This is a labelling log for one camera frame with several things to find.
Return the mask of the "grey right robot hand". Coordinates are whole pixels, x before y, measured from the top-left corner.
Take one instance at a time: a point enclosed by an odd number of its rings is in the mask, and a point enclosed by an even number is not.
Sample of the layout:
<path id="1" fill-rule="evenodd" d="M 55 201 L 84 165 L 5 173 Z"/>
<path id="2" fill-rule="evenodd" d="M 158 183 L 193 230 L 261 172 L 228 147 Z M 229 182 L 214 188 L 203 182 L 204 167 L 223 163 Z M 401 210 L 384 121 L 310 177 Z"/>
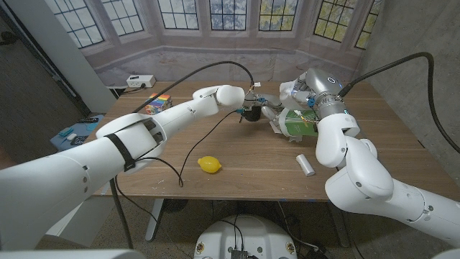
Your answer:
<path id="1" fill-rule="evenodd" d="M 316 106 L 316 114 L 323 119 L 332 114 L 346 114 L 346 106 L 339 98 L 340 81 L 319 68 L 309 68 L 294 83 L 291 96 L 299 104 Z"/>

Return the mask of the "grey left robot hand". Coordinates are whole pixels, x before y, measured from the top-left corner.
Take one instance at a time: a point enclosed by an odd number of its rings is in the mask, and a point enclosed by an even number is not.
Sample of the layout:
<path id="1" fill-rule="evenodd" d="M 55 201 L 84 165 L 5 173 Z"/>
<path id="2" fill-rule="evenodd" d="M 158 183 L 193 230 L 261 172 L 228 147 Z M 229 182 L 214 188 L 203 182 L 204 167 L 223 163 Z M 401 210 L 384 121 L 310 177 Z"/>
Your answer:
<path id="1" fill-rule="evenodd" d="M 242 116 L 249 122 L 256 122 L 263 114 L 269 119 L 274 133 L 281 134 L 279 116 L 285 107 L 280 99 L 270 94 L 257 94 L 250 91 L 244 98 Z"/>

